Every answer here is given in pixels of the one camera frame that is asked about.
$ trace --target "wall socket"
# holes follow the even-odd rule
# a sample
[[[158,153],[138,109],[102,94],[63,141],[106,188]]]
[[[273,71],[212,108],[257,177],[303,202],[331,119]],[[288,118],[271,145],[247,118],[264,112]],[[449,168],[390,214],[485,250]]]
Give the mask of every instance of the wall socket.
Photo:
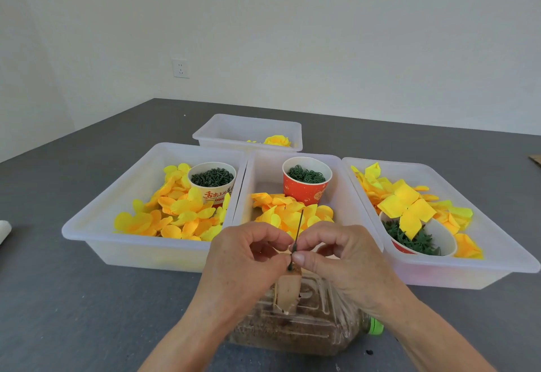
[[[188,64],[188,61],[173,59],[171,63],[173,76],[184,77],[186,79],[190,78],[190,65]]]

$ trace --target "paper cup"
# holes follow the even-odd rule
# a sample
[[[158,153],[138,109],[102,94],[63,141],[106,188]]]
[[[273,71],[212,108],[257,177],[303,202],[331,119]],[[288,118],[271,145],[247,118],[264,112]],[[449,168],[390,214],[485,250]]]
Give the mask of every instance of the paper cup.
[[[307,170],[314,170],[323,174],[327,180],[319,184],[307,184],[297,181],[287,175],[291,167],[301,165]],[[283,172],[283,192],[286,197],[293,197],[297,201],[303,202],[305,205],[317,204],[323,195],[323,191],[327,188],[329,181],[333,178],[333,171],[330,167],[312,157],[292,157],[284,161],[282,164]]]
[[[226,185],[221,185],[220,187],[202,187],[193,183],[192,176],[194,174],[204,173],[205,171],[212,169],[226,169],[231,174],[233,174],[233,179]],[[188,180],[190,180],[190,184],[192,184],[192,187],[197,187],[201,190],[205,202],[212,201],[214,203],[213,207],[217,208],[223,204],[223,199],[226,194],[231,194],[231,192],[233,191],[233,185],[235,184],[236,180],[236,170],[233,166],[226,163],[201,163],[193,166],[190,171],[188,171]]]
[[[379,214],[379,219],[382,222],[398,220],[398,218],[389,218],[388,215],[384,212],[381,212]],[[442,251],[442,257],[449,257],[455,255],[456,249],[458,248],[458,246],[456,245],[456,239],[449,232],[449,230],[447,230],[443,226],[442,223],[432,218],[429,222],[425,224],[425,230],[432,236],[432,244],[434,244],[434,246],[440,247],[440,250]],[[393,245],[396,247],[396,249],[401,251],[402,253],[417,255],[420,254],[408,248],[407,246],[403,246],[390,235],[389,237],[391,238],[391,241],[393,242]]]

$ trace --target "gray table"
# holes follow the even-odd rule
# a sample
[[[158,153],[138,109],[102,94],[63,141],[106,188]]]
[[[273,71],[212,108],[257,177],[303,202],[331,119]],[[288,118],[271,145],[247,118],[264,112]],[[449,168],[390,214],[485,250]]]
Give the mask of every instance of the gray table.
[[[0,246],[1,370],[136,370],[182,316],[199,274],[107,266],[60,230],[154,144],[197,144],[214,113],[300,122],[306,152],[428,164],[541,258],[541,169],[526,157],[541,137],[153,99],[0,164],[0,219],[14,226]],[[517,273],[481,291],[412,289],[499,370],[534,371],[540,285]],[[414,369],[385,333],[334,358],[223,345],[210,370]]]

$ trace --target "green bottle cap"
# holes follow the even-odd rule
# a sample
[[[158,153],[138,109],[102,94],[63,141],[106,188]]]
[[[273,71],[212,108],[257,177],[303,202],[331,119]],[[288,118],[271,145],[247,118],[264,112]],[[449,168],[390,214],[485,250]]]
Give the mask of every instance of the green bottle cap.
[[[383,333],[383,325],[376,318],[370,318],[369,335],[381,335]]]

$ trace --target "fingernail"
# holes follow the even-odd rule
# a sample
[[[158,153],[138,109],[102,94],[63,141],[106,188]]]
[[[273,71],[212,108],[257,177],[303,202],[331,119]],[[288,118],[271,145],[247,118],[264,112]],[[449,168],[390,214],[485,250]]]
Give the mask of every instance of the fingernail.
[[[301,253],[292,253],[291,257],[293,258],[293,262],[299,266],[302,266],[304,264],[304,254]]]

